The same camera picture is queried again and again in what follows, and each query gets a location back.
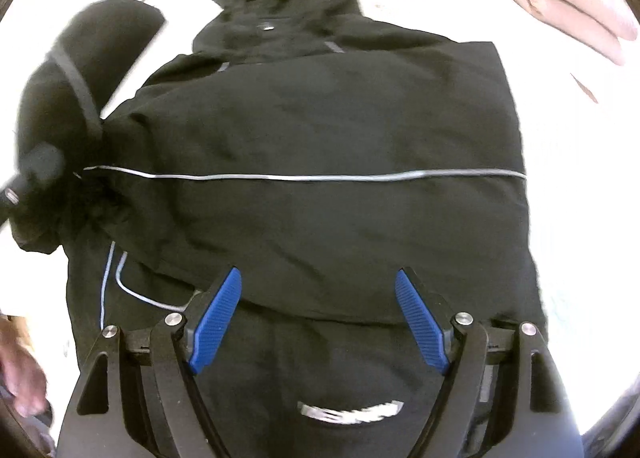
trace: black jacket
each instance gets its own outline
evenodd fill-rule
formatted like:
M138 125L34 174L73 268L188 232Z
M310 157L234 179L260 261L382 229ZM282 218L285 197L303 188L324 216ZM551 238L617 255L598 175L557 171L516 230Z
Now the black jacket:
M75 151L15 234L26 249L63 244L79 356L101 314L131 329L166 314L129 292L180 306L230 263L243 304L298 318L403 326L394 277L411 266L456 311L545 326L494 45L375 22L356 0L215 1L194 53L122 103L100 141L54 61L26 89L20 152L42 140ZM80 29L105 8L139 12L102 29L110 56L160 19L132 0L100 5ZM99 93L104 63L74 41L61 39ZM52 88L66 94L44 101Z

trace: reflective stripe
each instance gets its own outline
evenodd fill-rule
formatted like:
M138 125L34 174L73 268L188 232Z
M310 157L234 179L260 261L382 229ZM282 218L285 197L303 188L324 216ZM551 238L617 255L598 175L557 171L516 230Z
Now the reflective stripe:
M333 50L334 52L337 52L338 54L344 54L344 50L338 45L336 45L334 42L324 42L324 44L327 47L331 48L331 50Z
M123 291L127 292L127 294L132 295L133 297L139 299L140 301L144 301L154 307L162 308L163 310L171 310L172 312L184 312L187 310L191 300L200 293L200 291L194 291L193 295L191 295L186 305L182 305L181 307L176 307L175 305L167 305L166 303L158 303L158 301L154 301L153 299L146 297L145 295L138 294L137 292L128 289L122 284L122 279L120 275L122 274L122 269L124 268L124 264L127 261L128 252L124 251L122 256L120 257L120 261L118 262L118 267L116 268L116 283L118 286L123 289Z
M126 167L113 165L92 165L85 171L107 169L119 171L128 175L142 178L173 178L177 180L280 180L288 182L397 182L403 180L418 180L431 177L516 177L526 180L527 175L512 169L417 169L402 173L388 173L385 175L253 175L246 173L225 173L221 175L161 175L145 173Z
M111 242L109 257L107 258L107 264L104 266L104 274L102 275L102 289L100 291L100 330L104 329L104 291L107 289L107 280L109 279L109 271L111 270L111 261L113 261L113 251L115 247L116 242Z

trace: logo patch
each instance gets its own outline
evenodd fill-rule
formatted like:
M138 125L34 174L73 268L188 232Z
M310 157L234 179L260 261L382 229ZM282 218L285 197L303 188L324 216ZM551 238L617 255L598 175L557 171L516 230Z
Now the logo patch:
M333 409L318 408L316 406L307 406L302 402L298 403L298 409L303 416L308 416L321 422L328 424L353 425L353 424L369 424L370 422L379 422L390 416L395 416L404 406L403 402L394 400L386 404L379 404L353 411L335 411Z

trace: black fabric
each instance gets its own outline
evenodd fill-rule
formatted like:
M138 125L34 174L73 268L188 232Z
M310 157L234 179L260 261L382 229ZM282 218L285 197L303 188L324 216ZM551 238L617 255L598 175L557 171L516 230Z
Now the black fabric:
M252 458L406 458L441 383L404 326L311 321L244 303L198 377L230 455ZM298 406L360 411L392 401L403 403L397 415L354 425Z
M216 1L223 12L194 39L194 54L162 67L104 121L92 162L196 176L524 171L494 45L375 22L356 0ZM38 102L50 90L27 92ZM62 110L71 98L51 105ZM33 121L18 135L39 131ZM70 139L59 124L52 134ZM400 267L413 267L456 311L546 330L521 178L193 181L112 169L79 177L49 216L22 221L55 232L48 248L62 241L69 257L81 361L98 334L105 272L106 324L136 329L167 314L119 287L125 251L124 285L171 305L229 264L241 270L241 311L199 379L237 456L407 453L439 382L419 362L396 303ZM295 409L393 400L407 407L359 428L317 426Z
M164 23L155 8L136 0L104 0L87 7L56 40L84 80L100 111ZM99 162L102 145L88 128L71 82L48 57L30 77L22 94L17 120L17 161L40 143L60 149L65 178L46 194L31 196L29 212L12 220L21 248L44 253L60 245L57 233L74 171Z

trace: white surface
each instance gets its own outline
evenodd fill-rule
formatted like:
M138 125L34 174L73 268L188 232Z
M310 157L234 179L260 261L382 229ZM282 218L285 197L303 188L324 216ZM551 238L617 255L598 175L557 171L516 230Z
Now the white surface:
M0 22L1 176L12 172L21 88L71 16L93 1L15 0ZM210 0L148 3L162 10L168 25L106 112L130 98L162 63L188 54L193 36L219 12ZM586 430L640 372L640 352L630 352L634 344L626 339L636 332L635 319L624 315L640 304L634 268L640 217L633 190L640 42L623 45L629 61L620 68L511 0L361 0L361 6L375 19L497 45L522 123L530 243L550 316L550 348L578 424ZM577 87L571 73L599 105ZM70 340L64 254L21 253L5 230L0 258L5 276L0 305L30 318L52 402L62 414L78 373L73 348L69 358L62 351Z

